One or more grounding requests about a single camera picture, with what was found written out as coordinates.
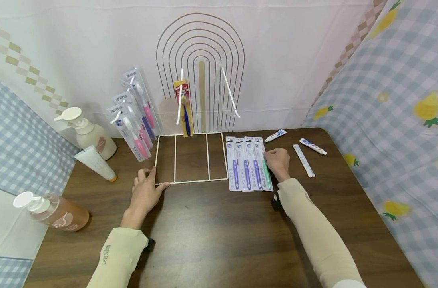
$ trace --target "lotion bottle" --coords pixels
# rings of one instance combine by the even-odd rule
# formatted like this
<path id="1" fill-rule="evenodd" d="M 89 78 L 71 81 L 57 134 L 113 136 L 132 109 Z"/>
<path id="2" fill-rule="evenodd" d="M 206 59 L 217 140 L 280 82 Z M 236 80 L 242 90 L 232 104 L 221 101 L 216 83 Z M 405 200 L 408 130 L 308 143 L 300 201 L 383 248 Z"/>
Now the lotion bottle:
<path id="1" fill-rule="evenodd" d="M 72 124 L 72 127 L 77 133 L 78 145 L 82 149 L 93 145 L 104 160 L 112 157 L 117 151 L 117 145 L 113 142 L 109 134 L 106 133 L 104 128 L 83 118 L 82 110 L 79 107 L 65 109 L 61 116 L 54 119 L 54 121 L 59 120 L 64 120 Z"/>
<path id="2" fill-rule="evenodd" d="M 13 206 L 26 207 L 36 222 L 70 232 L 82 229 L 90 218 L 88 210 L 56 194 L 37 196 L 23 192 L 13 200 Z"/>

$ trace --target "wooden table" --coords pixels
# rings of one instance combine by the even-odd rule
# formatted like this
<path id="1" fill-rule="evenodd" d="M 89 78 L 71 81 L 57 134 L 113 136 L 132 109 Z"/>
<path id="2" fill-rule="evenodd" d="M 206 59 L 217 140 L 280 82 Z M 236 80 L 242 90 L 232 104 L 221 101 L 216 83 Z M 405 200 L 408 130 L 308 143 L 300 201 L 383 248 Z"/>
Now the wooden table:
<path id="1" fill-rule="evenodd" d="M 273 132 L 225 136 L 265 139 Z M 292 149 L 301 137 L 328 152 L 322 156 L 301 146 L 315 178 L 307 177 Z M 177 181 L 207 177 L 204 138 L 177 140 Z M 211 177 L 225 176 L 220 136 L 209 137 L 209 142 Z M 75 233 L 49 229 L 25 288 L 86 287 L 101 246 L 128 207 L 137 170 L 155 162 L 154 155 L 138 163 L 122 139 L 116 143 L 117 154 L 108 161 L 119 176 L 114 183 L 77 162 L 64 196 L 88 208 L 91 222 Z M 162 145 L 157 166 L 159 180 L 165 181 L 173 175 L 173 139 Z M 346 242 L 368 288 L 423 287 L 328 133 L 288 130 L 265 148 L 288 149 L 291 176 Z M 143 224 L 142 231 L 157 243 L 151 254 L 141 256 L 128 287 L 321 287 L 295 228 L 284 212 L 272 209 L 272 196 L 266 191 L 230 192 L 227 181 L 171 185 Z"/>

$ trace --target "beige sleeve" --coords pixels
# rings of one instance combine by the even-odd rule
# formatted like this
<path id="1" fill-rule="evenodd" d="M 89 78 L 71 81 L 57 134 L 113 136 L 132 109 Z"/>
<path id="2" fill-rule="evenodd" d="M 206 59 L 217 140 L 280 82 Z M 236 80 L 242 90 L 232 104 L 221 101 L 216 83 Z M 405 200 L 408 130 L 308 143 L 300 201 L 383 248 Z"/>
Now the beige sleeve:
<path id="1" fill-rule="evenodd" d="M 291 178 L 279 183 L 278 187 L 283 209 L 294 223 L 322 286 L 333 288 L 345 279 L 358 281 L 361 285 L 361 276 L 345 243 L 303 186 Z"/>
<path id="2" fill-rule="evenodd" d="M 126 288 L 147 243 L 141 230 L 113 228 L 86 288 Z"/>

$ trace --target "right hand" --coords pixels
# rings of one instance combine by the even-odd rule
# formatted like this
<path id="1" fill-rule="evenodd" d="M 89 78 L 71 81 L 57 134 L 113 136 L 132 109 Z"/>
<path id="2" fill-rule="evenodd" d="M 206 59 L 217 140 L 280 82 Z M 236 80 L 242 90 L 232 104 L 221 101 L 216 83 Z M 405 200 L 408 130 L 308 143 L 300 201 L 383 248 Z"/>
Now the right hand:
<path id="1" fill-rule="evenodd" d="M 279 183 L 291 178 L 289 176 L 289 155 L 286 149 L 277 148 L 264 152 L 264 159 Z"/>

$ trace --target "plaid fabric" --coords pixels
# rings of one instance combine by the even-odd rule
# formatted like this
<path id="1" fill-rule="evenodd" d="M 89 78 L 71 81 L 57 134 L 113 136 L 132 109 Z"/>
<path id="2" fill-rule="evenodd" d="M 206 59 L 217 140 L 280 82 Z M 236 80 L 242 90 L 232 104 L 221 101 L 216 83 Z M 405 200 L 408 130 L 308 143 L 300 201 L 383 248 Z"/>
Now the plaid fabric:
<path id="1" fill-rule="evenodd" d="M 438 287 L 438 0 L 389 1 L 310 110 L 429 287 Z"/>
<path id="2" fill-rule="evenodd" d="M 79 151 L 0 82 L 0 189 L 62 193 Z"/>
<path id="3" fill-rule="evenodd" d="M 21 288 L 33 260 L 0 258 L 0 288 Z"/>

